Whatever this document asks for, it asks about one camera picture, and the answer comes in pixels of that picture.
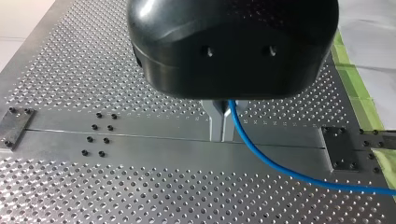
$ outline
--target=black bolt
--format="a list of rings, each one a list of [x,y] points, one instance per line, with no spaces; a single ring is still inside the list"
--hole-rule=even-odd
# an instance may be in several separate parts
[[[375,155],[373,153],[369,153],[369,155],[367,156],[367,158],[369,160],[373,160],[375,158]]]
[[[4,142],[4,145],[6,145],[6,147],[12,147],[12,142],[7,140]]]
[[[369,143],[368,141],[364,141],[364,142],[363,142],[363,146],[364,146],[364,147],[368,147],[368,146],[370,146],[370,143]]]
[[[379,168],[378,168],[378,167],[375,167],[375,168],[373,169],[373,172],[374,172],[374,173],[376,173],[376,174],[378,174],[378,173],[379,173],[379,171],[380,171],[380,170],[379,170]]]
[[[349,168],[352,170],[356,169],[357,167],[358,167],[358,164],[356,164],[356,162],[352,162],[349,164]]]
[[[345,133],[346,132],[346,129],[345,128],[340,128],[340,129],[338,129],[338,133]]]

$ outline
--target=black plastic housing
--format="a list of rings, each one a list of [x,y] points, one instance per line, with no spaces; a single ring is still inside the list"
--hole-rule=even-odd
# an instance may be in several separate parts
[[[338,23],[336,0],[130,0],[134,54],[158,91],[274,99],[312,84]]]

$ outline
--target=small hole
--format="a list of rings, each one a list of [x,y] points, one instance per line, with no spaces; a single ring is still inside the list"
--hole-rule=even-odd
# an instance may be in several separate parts
[[[262,48],[262,55],[263,56],[276,56],[276,46],[266,46]]]
[[[203,47],[201,48],[201,53],[202,53],[204,56],[210,58],[210,57],[213,56],[214,51],[213,51],[213,49],[210,48],[209,46],[203,46]]]

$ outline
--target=perforated aluminum table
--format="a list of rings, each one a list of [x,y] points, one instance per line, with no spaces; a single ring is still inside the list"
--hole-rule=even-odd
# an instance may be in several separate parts
[[[125,7],[126,0],[56,1],[0,75],[1,114],[36,110],[15,150],[0,152],[0,223],[396,222],[391,197],[294,180],[255,158],[237,133],[230,143],[209,142],[198,101],[165,96],[145,81]],[[372,172],[378,164],[368,147],[356,144],[357,173],[327,165],[318,127],[359,136],[331,56],[305,91],[251,101],[240,119],[288,168],[387,186]]]

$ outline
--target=blue cable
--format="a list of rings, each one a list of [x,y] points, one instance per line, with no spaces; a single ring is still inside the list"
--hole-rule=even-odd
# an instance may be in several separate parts
[[[238,131],[241,138],[244,140],[247,147],[264,163],[269,165],[271,168],[283,173],[285,175],[289,175],[295,179],[300,179],[305,182],[311,183],[313,185],[317,185],[326,189],[336,189],[336,190],[348,190],[355,192],[365,192],[365,193],[376,193],[376,194],[387,194],[387,195],[396,195],[395,189],[383,189],[383,188],[374,188],[369,186],[359,186],[359,185],[343,185],[343,184],[334,184],[325,182],[323,180],[314,179],[307,175],[299,174],[295,171],[292,171],[286,167],[283,167],[276,162],[272,161],[268,157],[266,157],[259,149],[253,144],[253,142],[248,138],[248,135],[245,133],[244,128],[242,128],[241,122],[239,121],[238,115],[236,113],[236,105],[234,100],[228,101],[229,107],[231,108],[231,113],[233,115],[233,123],[235,124],[236,130]]]

